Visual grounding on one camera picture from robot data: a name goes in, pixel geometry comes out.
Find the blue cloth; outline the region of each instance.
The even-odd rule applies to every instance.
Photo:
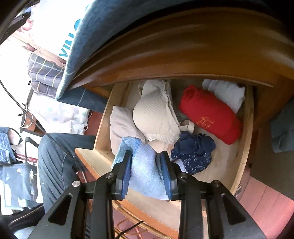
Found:
[[[184,131],[171,151],[171,158],[182,160],[187,173],[193,175],[207,168],[211,162],[211,152],[215,148],[211,137]]]
[[[150,13],[189,1],[95,0],[79,23],[56,99],[62,97],[83,63],[111,37]]]
[[[147,197],[167,200],[158,154],[135,137],[123,137],[112,167],[123,161],[127,150],[133,153],[129,188]]]
[[[0,165],[12,164],[16,161],[7,135],[9,129],[0,127]]]
[[[103,113],[107,99],[83,87],[67,90],[58,101]]]
[[[275,153],[294,150],[294,97],[272,119],[270,133]]]

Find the dark blue clothing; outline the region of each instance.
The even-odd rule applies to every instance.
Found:
[[[75,154],[76,148],[93,149],[96,136],[50,133],[50,135],[71,155],[63,152],[48,136],[43,136],[39,144],[39,176],[45,213],[53,203],[73,183],[79,180],[76,172],[85,166]],[[90,235],[91,215],[87,212],[86,238]]]
[[[211,152],[215,148],[211,137],[184,131],[171,151],[171,158],[182,160],[187,173],[193,175],[207,168],[211,162]]]

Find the red clothing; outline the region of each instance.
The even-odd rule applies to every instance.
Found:
[[[192,122],[228,145],[241,135],[243,124],[235,113],[209,91],[190,85],[184,90],[179,109]]]

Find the open drawer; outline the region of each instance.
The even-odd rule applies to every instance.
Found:
[[[114,155],[111,152],[110,144],[110,115],[114,105],[126,106],[133,84],[133,82],[122,82],[114,85],[103,113],[94,150],[76,149],[76,154],[95,178],[111,171]],[[195,175],[201,181],[220,180],[232,194],[236,192],[240,183],[251,143],[253,128],[253,93],[251,86],[246,86],[245,101],[239,111],[242,111],[240,117],[243,118],[243,133],[241,138],[232,145],[226,145],[214,135],[199,129],[199,132],[207,133],[215,140],[216,149],[212,153],[213,159],[207,169]],[[147,226],[153,228],[159,237],[163,238],[164,235],[172,238],[178,237],[179,202],[146,197],[129,188],[126,199],[116,203],[119,203],[121,208],[134,218],[144,221]],[[204,226],[207,227],[204,206],[203,217]]]

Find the folded clothes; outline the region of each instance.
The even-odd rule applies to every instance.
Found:
[[[244,100],[245,87],[239,87],[235,82],[206,79],[202,82],[202,88],[212,92],[218,99],[225,102],[235,114]]]
[[[163,80],[145,82],[141,99],[133,111],[133,120],[149,141],[172,144],[179,139],[179,123],[173,111],[169,83]]]
[[[129,187],[147,197],[167,200],[159,157],[150,145],[140,139],[122,138],[112,168],[123,161],[127,150],[133,154]]]
[[[211,162],[211,152],[216,148],[214,140],[205,134],[193,135],[188,131],[182,132],[180,140],[171,151],[171,158],[176,163],[181,160],[189,174],[203,171]]]
[[[272,119],[270,133],[275,153],[294,150],[294,98]]]
[[[110,116],[110,143],[114,155],[117,154],[121,139],[126,136],[136,137],[145,142],[143,133],[134,124],[133,110],[113,106]]]
[[[209,91],[190,85],[183,92],[179,109],[192,122],[228,145],[241,135],[243,125],[235,113]]]

